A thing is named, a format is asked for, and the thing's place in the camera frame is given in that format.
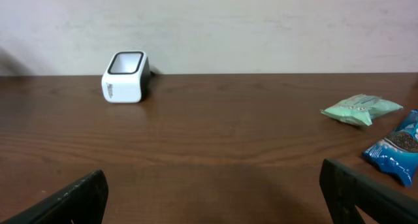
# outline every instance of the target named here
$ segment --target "white container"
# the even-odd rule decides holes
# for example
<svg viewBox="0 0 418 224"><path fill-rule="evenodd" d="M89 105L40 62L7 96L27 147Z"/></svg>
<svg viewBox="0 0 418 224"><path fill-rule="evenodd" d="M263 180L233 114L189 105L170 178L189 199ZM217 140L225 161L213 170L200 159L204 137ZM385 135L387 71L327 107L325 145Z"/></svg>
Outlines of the white container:
<svg viewBox="0 0 418 224"><path fill-rule="evenodd" d="M145 52L118 52L103 74L103 96L110 103L137 103L145 97L150 77Z"/></svg>

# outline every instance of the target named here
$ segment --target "light green snack wrapper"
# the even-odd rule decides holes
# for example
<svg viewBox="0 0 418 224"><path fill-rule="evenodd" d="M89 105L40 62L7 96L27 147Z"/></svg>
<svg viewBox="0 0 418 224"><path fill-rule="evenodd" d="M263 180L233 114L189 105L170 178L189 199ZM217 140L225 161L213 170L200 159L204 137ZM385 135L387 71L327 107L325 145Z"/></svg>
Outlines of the light green snack wrapper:
<svg viewBox="0 0 418 224"><path fill-rule="evenodd" d="M372 119L402 108L381 97L360 94L340 101L321 113L344 123L369 126Z"/></svg>

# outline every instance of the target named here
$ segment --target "logo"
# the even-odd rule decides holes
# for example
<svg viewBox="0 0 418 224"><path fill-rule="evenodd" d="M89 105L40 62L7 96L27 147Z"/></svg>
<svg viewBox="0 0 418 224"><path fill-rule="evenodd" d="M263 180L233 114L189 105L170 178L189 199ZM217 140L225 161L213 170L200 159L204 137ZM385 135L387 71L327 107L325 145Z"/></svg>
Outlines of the logo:
<svg viewBox="0 0 418 224"><path fill-rule="evenodd" d="M107 85L107 92L109 93L109 97L113 97L113 84L106 83Z"/></svg>

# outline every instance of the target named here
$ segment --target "snack package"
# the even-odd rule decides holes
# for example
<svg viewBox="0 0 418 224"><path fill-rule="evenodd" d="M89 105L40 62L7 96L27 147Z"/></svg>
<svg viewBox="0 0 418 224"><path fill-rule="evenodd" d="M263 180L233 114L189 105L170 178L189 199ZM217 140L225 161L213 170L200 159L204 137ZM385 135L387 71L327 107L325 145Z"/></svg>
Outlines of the snack package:
<svg viewBox="0 0 418 224"><path fill-rule="evenodd" d="M381 97L360 94L340 101L321 113L344 123L369 126L372 119L399 109L402 106Z"/></svg>
<svg viewBox="0 0 418 224"><path fill-rule="evenodd" d="M412 185L418 165L418 110L412 110L393 132L362 154L382 172L398 176L405 186Z"/></svg>

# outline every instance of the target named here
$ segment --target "wood grain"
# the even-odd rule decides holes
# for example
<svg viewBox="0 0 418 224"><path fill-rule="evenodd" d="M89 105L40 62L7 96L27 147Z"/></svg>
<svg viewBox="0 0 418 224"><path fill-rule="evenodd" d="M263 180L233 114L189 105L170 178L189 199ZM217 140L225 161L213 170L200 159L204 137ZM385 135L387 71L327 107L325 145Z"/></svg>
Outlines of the wood grain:
<svg viewBox="0 0 418 224"><path fill-rule="evenodd" d="M103 223L331 223L319 188L337 159L418 199L360 153L418 107L418 74L171 75L139 104L100 76L0 78L0 221L101 168ZM320 109L356 94L404 106L356 128Z"/></svg>

